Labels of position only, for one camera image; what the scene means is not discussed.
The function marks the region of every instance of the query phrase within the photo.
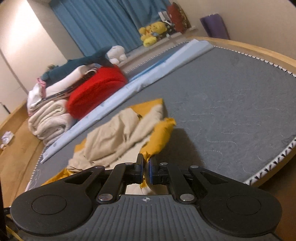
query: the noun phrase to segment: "yellow and beige cloth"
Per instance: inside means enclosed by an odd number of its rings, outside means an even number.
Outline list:
[[[156,99],[120,111],[76,145],[67,168],[45,184],[96,165],[113,169],[119,163],[135,162],[138,153],[142,153],[147,162],[165,147],[176,125],[173,118],[163,117],[163,110],[163,100]],[[143,182],[141,189],[137,184],[128,185],[126,193],[154,192]]]

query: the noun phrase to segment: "mustard yellow fabric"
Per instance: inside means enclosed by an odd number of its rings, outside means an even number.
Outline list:
[[[156,99],[144,103],[140,103],[137,105],[130,106],[134,112],[136,112],[138,115],[144,117],[146,114],[148,114],[151,109],[159,104],[163,104],[162,99]],[[171,132],[176,125],[176,122],[173,118],[164,118],[164,120],[159,121],[150,136],[150,140],[148,143],[146,143],[140,153],[144,155],[145,162],[149,160],[149,158],[155,154],[158,154],[168,143],[170,139]],[[82,150],[85,147],[86,139],[84,139],[80,144],[75,146],[74,152],[78,152]],[[74,172],[71,172],[68,169],[63,169],[60,171],[56,176],[52,177],[48,181],[46,181],[43,185],[60,180],[64,177],[68,177],[72,175]],[[147,187],[146,182],[144,181],[141,184],[141,188]]]

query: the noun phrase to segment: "circular cap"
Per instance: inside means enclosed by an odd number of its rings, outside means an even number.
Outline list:
[[[100,201],[110,201],[113,198],[113,196],[109,193],[103,193],[99,195],[99,200]]]
[[[261,203],[254,197],[238,195],[227,200],[227,207],[239,215],[252,215],[260,210]]]
[[[67,206],[65,198],[56,195],[45,195],[32,203],[35,212],[43,215],[52,215],[61,212]]]
[[[185,193],[180,196],[180,199],[184,202],[190,202],[194,199],[194,196],[192,194]]]

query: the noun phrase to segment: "gray bed sheet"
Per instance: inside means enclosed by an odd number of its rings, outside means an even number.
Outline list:
[[[177,126],[159,161],[199,165],[244,182],[296,136],[295,78],[272,65],[214,48],[116,108],[44,164],[37,187],[66,167],[76,144],[120,110],[163,98]]]

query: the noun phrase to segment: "yellow plush toy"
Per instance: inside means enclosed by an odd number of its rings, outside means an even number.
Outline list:
[[[167,28],[163,22],[155,22],[139,29],[141,40],[145,47],[155,44],[157,42],[157,37],[166,31]]]

